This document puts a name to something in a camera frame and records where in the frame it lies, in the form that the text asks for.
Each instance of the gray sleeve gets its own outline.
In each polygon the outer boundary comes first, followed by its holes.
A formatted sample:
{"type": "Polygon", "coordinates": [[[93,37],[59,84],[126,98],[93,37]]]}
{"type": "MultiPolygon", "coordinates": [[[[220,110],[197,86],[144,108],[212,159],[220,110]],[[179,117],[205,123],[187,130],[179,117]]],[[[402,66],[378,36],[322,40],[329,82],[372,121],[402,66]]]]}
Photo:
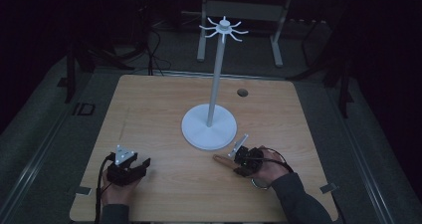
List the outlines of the gray sleeve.
{"type": "Polygon", "coordinates": [[[305,193],[297,173],[279,177],[271,184],[279,197],[290,223],[332,223],[328,212],[313,197],[305,193]]]}
{"type": "Polygon", "coordinates": [[[102,224],[128,224],[129,207],[122,204],[109,204],[103,207],[102,224]]]}

